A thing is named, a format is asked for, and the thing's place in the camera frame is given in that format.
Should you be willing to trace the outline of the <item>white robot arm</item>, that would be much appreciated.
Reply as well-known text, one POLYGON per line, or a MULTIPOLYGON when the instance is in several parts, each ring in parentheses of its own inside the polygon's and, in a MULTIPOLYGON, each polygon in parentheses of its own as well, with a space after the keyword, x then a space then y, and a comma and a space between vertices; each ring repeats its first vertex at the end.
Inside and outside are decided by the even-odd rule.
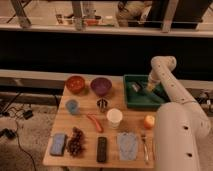
POLYGON ((205 111, 172 71, 174 56, 155 56, 148 76, 148 90, 162 84, 170 101, 162 104, 155 116, 155 171, 201 171, 197 140, 211 130, 205 111))

